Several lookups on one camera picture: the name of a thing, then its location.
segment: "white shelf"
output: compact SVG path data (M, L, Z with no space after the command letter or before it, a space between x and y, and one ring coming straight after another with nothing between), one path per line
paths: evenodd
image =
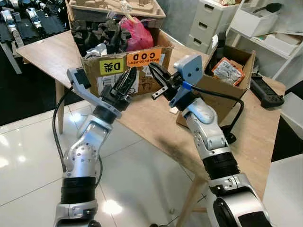
M279 55L280 57L282 57L282 58L284 58L284 59L286 59L286 60L292 58L293 53L295 53L295 51L294 51L292 54L286 55L286 54L280 52L279 50L277 50L277 49L275 49L275 48L273 48L273 47L271 47L271 46L266 45L266 43L264 43L264 42L262 42L262 41L260 41L260 40L257 40L257 39L255 39L255 38L251 38L251 37L247 37L246 35L244 35L244 34L238 32L238 31L234 30L232 27L231 27L231 30L232 30L233 32L235 32L235 33L240 34L242 37L244 37L244 38L246 38L246 39L252 41L253 43L258 44L258 45L262 46L263 48L265 48L265 49L267 49L267 50L269 50L269 51L275 53L276 55Z

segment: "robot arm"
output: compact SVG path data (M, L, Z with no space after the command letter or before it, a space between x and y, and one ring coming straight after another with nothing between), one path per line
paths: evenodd
M67 71L74 92L95 105L96 109L79 128L78 140L64 154L66 171L62 176L61 202L56 208L54 227L101 226L93 220L98 209L95 165L100 148L112 130L112 123L121 117L121 111L131 101L128 91L136 79L136 68L131 68L114 87L105 87L99 99L78 83L83 73L83 69Z
M171 107L177 107L186 119L194 143L209 174L213 194L207 213L214 227L269 227L268 214L244 173L240 173L229 144L217 122L213 108L191 92L202 78L202 59L191 55L176 62L177 72L170 75L156 63L150 63L153 77L163 86L152 95L164 95Z

